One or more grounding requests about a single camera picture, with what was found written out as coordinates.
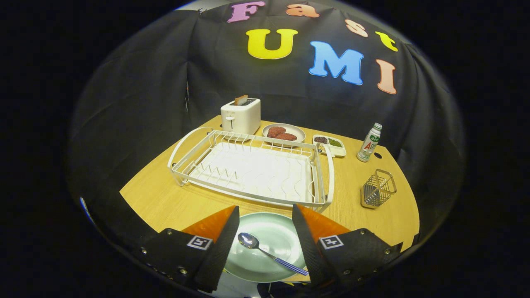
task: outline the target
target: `pink letter f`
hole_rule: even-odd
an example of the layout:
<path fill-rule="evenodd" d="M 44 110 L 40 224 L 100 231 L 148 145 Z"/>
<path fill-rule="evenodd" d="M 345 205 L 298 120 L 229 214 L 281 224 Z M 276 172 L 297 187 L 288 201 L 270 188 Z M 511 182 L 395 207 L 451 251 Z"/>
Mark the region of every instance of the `pink letter f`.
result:
<path fill-rule="evenodd" d="M 265 6 L 265 2 L 257 1 L 232 5 L 234 11 L 232 12 L 232 17 L 228 20 L 228 23 L 245 21 L 250 19 L 250 17 L 247 16 L 246 13 L 256 13 L 256 11 L 258 11 L 257 6 Z"/>

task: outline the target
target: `bottle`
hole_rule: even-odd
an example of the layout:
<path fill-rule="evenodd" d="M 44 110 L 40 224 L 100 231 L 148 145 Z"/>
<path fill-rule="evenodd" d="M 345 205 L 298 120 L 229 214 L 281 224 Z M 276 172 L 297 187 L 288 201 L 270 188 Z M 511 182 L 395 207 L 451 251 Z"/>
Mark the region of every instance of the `bottle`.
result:
<path fill-rule="evenodd" d="M 365 141 L 357 153 L 357 158 L 360 161 L 367 162 L 368 159 L 370 159 L 370 155 L 374 152 L 375 146 L 379 143 L 381 129 L 383 129 L 383 126 L 379 123 L 375 123 L 374 127 L 372 127 L 366 135 Z"/>

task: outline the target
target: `green vegetable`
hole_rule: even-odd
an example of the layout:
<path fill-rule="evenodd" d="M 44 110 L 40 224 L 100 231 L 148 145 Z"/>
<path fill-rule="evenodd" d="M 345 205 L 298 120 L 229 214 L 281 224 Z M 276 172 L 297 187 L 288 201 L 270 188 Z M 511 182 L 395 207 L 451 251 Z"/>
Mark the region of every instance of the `green vegetable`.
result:
<path fill-rule="evenodd" d="M 333 146 L 337 146 L 337 147 L 342 147 L 342 145 L 339 143 L 339 141 L 336 141 L 332 138 L 330 138 L 330 145 L 333 145 Z"/>

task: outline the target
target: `light green plate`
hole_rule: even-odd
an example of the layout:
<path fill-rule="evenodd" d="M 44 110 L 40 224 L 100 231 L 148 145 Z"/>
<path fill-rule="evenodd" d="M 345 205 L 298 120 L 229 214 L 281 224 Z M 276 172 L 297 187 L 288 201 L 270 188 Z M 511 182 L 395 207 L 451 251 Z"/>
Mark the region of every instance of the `light green plate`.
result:
<path fill-rule="evenodd" d="M 252 213 L 240 217 L 239 228 L 228 253 L 225 269 L 241 279 L 257 283 L 278 282 L 296 275 L 258 249 L 242 246 L 237 234 L 246 232 L 260 241 L 260 248 L 299 268 L 305 267 L 300 241 L 292 220 L 276 213 Z"/>

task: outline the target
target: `white toaster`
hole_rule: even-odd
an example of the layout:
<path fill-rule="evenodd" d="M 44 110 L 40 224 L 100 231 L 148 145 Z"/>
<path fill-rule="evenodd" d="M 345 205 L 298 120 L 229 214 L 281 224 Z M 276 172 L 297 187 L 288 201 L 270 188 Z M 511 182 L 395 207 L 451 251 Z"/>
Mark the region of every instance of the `white toaster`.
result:
<path fill-rule="evenodd" d="M 223 131 L 253 135 L 261 125 L 261 100 L 248 98 L 236 106 L 235 101 L 221 107 Z"/>

